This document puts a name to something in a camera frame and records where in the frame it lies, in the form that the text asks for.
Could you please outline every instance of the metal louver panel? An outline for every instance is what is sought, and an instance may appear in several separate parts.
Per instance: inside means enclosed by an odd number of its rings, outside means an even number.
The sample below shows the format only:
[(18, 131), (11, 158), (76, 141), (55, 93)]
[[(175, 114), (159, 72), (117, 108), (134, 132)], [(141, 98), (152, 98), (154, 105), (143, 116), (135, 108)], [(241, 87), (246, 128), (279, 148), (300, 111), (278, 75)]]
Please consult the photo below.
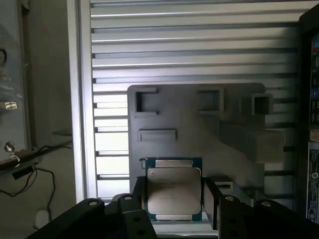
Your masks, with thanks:
[[(88, 142), (87, 197), (110, 199), (127, 192), (126, 90), (141, 84), (262, 83), (274, 95), (268, 129), (285, 133), (285, 160), (267, 171), (292, 170), (297, 73), (297, 21), (318, 1), (217, 3), (210, 0), (91, 0), (80, 4), (86, 41), (82, 45), (92, 78), (92, 112), (84, 121)], [(282, 183), (265, 185), (286, 194)]]

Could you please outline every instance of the white wall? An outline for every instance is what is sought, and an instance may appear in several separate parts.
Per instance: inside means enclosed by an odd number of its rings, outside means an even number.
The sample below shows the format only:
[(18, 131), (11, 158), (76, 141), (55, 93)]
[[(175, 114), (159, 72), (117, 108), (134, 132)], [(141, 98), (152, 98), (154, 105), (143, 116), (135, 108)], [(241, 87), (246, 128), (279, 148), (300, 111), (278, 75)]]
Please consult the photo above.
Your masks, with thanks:
[[(52, 131), (71, 127), (69, 58), (66, 0), (31, 0), (26, 17), (27, 48), (31, 69), (28, 85), (33, 142), (42, 146), (67, 141)], [(60, 149), (43, 157), (38, 167), (56, 175), (56, 193), (52, 202), (53, 217), (75, 204), (73, 153)], [(14, 181), (1, 179), (1, 189), (15, 192), (26, 176)], [(0, 238), (25, 238), (34, 232), (36, 212), (46, 207), (52, 190), (51, 175), (39, 172), (29, 191), (9, 198), (0, 194)]]

